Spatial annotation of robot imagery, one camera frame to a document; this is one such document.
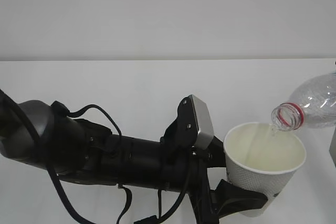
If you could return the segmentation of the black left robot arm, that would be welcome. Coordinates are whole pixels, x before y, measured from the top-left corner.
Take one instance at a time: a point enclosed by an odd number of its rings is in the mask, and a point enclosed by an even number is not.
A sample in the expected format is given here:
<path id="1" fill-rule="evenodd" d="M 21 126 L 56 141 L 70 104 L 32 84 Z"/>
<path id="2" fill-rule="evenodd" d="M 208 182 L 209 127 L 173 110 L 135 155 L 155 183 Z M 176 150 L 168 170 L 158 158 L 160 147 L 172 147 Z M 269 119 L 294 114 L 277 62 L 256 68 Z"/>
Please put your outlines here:
<path id="1" fill-rule="evenodd" d="M 75 211 L 62 182 L 118 186 L 127 196 L 124 212 L 132 202 L 130 186 L 178 192 L 166 213 L 142 223 L 163 223 L 185 196 L 197 223 L 218 223 L 222 217 L 266 204 L 266 195 L 227 180 L 210 188 L 207 170 L 226 167 L 226 154 L 223 142 L 214 135 L 207 105 L 195 95 L 182 99 L 176 119 L 157 142 L 113 134 L 83 119 L 90 108 L 70 112 L 58 101 L 16 103 L 1 93 L 1 155 L 46 170 L 65 209 L 78 223 L 87 219 Z"/>

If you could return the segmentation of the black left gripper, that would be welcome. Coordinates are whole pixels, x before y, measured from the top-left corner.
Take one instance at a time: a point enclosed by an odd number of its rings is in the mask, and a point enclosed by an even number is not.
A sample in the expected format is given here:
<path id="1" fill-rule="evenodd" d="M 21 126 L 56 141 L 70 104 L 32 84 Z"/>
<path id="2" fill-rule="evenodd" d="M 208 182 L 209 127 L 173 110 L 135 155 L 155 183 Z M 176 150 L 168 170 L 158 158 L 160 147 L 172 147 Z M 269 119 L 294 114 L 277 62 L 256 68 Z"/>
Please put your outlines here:
<path id="1" fill-rule="evenodd" d="M 184 97 L 177 107 L 177 117 L 165 130 L 160 142 L 166 163 L 186 168 L 180 196 L 189 196 L 197 223 L 218 223 L 220 218 L 238 212 L 261 209 L 266 195 L 242 189 L 221 179 L 216 189 L 209 185 L 208 168 L 225 167 L 223 143 L 214 137 L 207 149 L 194 146 L 196 118 L 191 97 Z"/>

